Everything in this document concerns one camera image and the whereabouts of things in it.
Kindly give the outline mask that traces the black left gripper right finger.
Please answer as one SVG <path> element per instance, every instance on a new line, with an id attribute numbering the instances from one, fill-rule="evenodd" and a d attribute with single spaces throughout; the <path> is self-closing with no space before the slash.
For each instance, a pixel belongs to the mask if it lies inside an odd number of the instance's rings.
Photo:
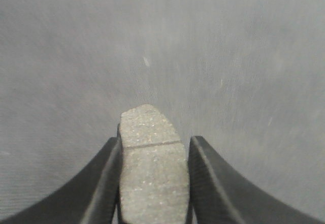
<path id="1" fill-rule="evenodd" d="M 190 201 L 198 223 L 320 223 L 269 195 L 228 164 L 202 136 L 189 144 Z"/>

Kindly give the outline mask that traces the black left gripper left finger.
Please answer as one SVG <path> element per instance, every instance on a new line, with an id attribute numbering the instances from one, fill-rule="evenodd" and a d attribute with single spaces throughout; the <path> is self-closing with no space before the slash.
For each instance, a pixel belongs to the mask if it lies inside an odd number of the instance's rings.
<path id="1" fill-rule="evenodd" d="M 2 223 L 112 223 L 122 169 L 122 142 L 113 137 L 70 181 Z"/>

